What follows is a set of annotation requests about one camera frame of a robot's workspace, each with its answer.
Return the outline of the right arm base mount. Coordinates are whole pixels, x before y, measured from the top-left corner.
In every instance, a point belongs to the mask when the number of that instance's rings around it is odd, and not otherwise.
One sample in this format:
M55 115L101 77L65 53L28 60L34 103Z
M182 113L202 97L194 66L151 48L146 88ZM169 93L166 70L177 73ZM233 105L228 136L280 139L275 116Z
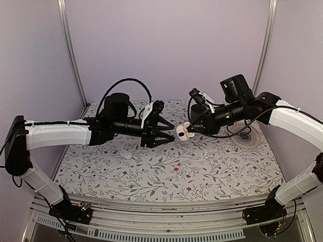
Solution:
M247 225L267 222L270 220L282 218L287 215L287 211L284 207L274 209L266 205L257 207L247 207L242 212L242 217L246 221Z

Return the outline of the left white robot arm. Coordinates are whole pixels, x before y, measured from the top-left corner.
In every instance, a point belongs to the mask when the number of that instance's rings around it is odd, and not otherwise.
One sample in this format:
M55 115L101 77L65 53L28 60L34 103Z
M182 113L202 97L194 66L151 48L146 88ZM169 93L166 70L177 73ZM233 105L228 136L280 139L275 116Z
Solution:
M113 93L104 99L104 107L98 109L96 117L34 122L26 121L22 115L16 116L2 147L4 168L8 174L31 185L64 219L70 219L75 215L76 206L71 204L63 188L32 164L30 151L51 146L97 146L113 140L116 135L140 137L140 146L145 148L174 141L174 136L166 132L175 126L160 115L163 101L149 102L142 118L128 115L133 108L129 95Z

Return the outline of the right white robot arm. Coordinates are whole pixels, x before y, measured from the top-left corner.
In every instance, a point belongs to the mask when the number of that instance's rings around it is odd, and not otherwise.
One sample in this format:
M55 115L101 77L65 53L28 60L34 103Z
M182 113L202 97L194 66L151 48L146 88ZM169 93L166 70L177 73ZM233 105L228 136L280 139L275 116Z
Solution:
M262 92L254 96L242 74L220 83L225 94L226 105L216 107L204 92L192 89L190 96L205 110L194 119L177 126L181 141L193 138L195 133L217 138L221 127L248 119L265 125L281 128L322 150L322 121L291 106L280 97ZM295 178L271 191L261 209L266 220L279 214L281 207L322 185L322 154L314 163Z

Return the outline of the beige earbud charging case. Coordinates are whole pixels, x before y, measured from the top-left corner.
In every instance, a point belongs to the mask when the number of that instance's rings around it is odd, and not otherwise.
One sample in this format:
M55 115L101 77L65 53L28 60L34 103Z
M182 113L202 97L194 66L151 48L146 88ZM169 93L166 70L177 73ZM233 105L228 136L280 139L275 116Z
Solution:
M195 133L187 133L183 129L183 124L176 127L176 133L181 141L188 141L195 136Z

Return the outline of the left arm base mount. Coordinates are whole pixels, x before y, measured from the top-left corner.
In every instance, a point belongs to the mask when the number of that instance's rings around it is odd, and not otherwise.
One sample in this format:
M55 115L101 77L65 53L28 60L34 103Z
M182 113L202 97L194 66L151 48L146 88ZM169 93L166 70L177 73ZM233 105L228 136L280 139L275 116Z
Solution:
M93 210L83 210L77 205L52 205L49 215L63 220L89 225L92 219Z

